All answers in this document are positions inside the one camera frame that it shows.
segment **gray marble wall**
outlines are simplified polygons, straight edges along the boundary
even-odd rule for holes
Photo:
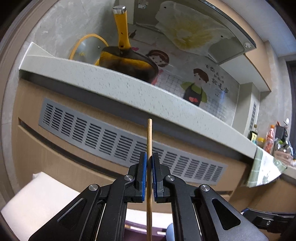
[[[19,191],[11,147],[11,123],[18,86],[18,67],[30,44],[35,42],[47,52],[68,58],[77,41],[96,33],[109,45],[117,44],[117,29],[112,7],[118,0],[60,0],[35,25],[24,42],[5,87],[1,111],[1,138],[5,167],[14,193]]]
[[[271,69],[272,91],[260,94],[257,119],[260,137],[266,136],[270,125],[275,125],[277,121],[282,125],[292,115],[291,87],[285,59],[278,58],[269,42],[265,42],[265,47]]]

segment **cartoon character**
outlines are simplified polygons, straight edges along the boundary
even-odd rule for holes
[[[199,106],[201,102],[207,103],[207,95],[202,87],[209,82],[208,75],[201,69],[194,69],[194,83],[184,82],[181,87],[185,90],[183,99]]]
[[[146,56],[149,57],[160,68],[166,67],[170,62],[169,56],[161,50],[150,50],[149,53],[146,54]],[[158,71],[157,77],[151,82],[152,85],[156,84],[157,78],[161,75],[162,72],[162,69]]]

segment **wooden chopstick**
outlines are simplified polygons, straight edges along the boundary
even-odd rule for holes
[[[147,122],[147,241],[152,241],[152,119]]]

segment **countertop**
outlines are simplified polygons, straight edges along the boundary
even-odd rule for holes
[[[55,58],[31,43],[20,70],[39,74],[151,113],[254,158],[257,146],[223,121],[163,89],[92,64]]]

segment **dish towel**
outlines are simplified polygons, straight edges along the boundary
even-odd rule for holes
[[[286,168],[287,166],[281,161],[257,147],[247,187],[251,188],[270,183],[279,177]]]

